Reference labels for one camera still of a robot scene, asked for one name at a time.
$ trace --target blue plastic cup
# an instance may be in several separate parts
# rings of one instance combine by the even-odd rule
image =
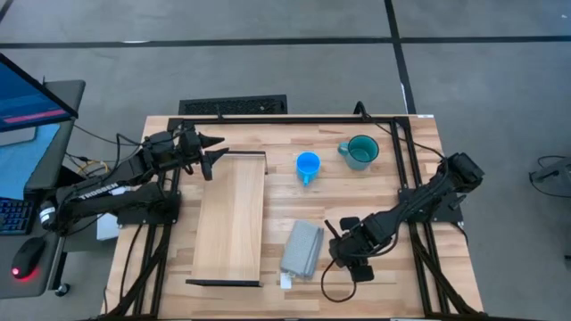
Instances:
[[[378,156],[378,150],[375,139],[365,135],[355,136],[349,143],[343,142],[337,147],[349,168],[354,170],[365,170]]]
[[[307,186],[310,181],[314,180],[319,173],[321,160],[314,152],[302,152],[297,156],[295,167],[297,168],[297,177]]]

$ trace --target monitor screen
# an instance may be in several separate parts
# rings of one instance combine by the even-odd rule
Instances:
[[[70,119],[73,111],[5,56],[0,57],[0,132]]]

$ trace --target gray floor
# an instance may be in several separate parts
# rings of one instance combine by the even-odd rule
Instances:
[[[571,35],[569,1],[394,6],[403,37]],[[360,37],[388,30],[380,0],[15,0],[0,24],[0,42]],[[4,53],[37,78],[83,78],[79,124],[108,137],[120,131],[137,138],[146,115],[174,114],[187,98],[287,94],[291,113],[347,112],[356,100],[371,112],[404,112],[391,45]],[[567,320],[571,271],[563,254],[571,250],[571,201],[537,193],[527,173],[539,156],[571,154],[571,43],[405,45],[404,53],[418,113],[436,116],[447,153],[468,152],[487,174],[463,205],[485,310]],[[78,131],[69,152],[114,158],[113,145]],[[2,300],[2,319],[96,315],[112,250],[111,244],[70,255],[64,277],[73,293]],[[96,272],[88,280],[87,269]]]

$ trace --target blue cup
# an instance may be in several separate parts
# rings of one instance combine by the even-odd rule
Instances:
[[[314,180],[319,173],[321,160],[314,152],[302,152],[297,156],[295,167],[297,168],[297,177],[307,186],[310,181]]]
[[[369,136],[359,135],[351,138],[349,143],[340,143],[337,151],[344,156],[350,169],[365,170],[378,156],[378,144]]]

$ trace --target wooden board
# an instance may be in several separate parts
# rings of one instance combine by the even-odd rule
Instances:
[[[147,118],[144,135],[164,130],[168,119],[162,116]],[[442,150],[434,119],[410,116],[410,123],[417,143]],[[389,135],[372,124],[197,125],[197,128],[205,135],[226,138],[215,148],[230,146],[236,150],[267,153],[269,174],[264,186],[261,236],[261,281],[264,286],[213,288],[185,284],[194,273],[193,255],[203,179],[200,175],[182,174],[179,188],[183,193],[183,208],[178,223],[172,228],[159,318],[423,316],[405,225],[401,226],[396,248],[384,257],[370,260],[375,280],[359,284],[353,299],[345,303],[329,302],[319,289],[321,274],[331,260],[327,254],[327,243],[332,235],[327,229],[313,279],[307,282],[295,280],[293,288],[287,291],[279,286],[279,261],[296,219],[306,219],[325,227],[323,220],[327,218],[338,227],[339,218],[363,218],[371,212],[388,210],[397,203],[400,182]],[[379,157],[363,172],[350,170],[336,151],[338,143],[358,134],[375,138],[380,147]],[[401,147],[407,162],[406,170],[411,173],[406,146],[401,144]],[[303,151],[314,151],[322,160],[318,179],[308,187],[303,187],[295,176],[294,161]],[[432,152],[420,148],[417,148],[417,155],[422,179],[427,182],[439,159]],[[464,236],[450,224],[436,223],[433,226],[444,274],[468,304],[481,310],[482,303]],[[123,228],[119,235],[107,284],[110,308],[118,302],[125,256],[136,229],[134,226]],[[145,236],[146,227],[143,227],[128,266],[126,289],[139,273]],[[427,278],[433,309],[438,311],[434,281],[428,272]],[[144,312],[150,308],[153,280],[151,278],[145,291]],[[334,266],[327,273],[326,290],[330,296],[340,298],[349,294],[351,289],[351,278],[345,269]]]
[[[225,155],[214,166],[204,183],[190,279],[259,282],[266,156]]]

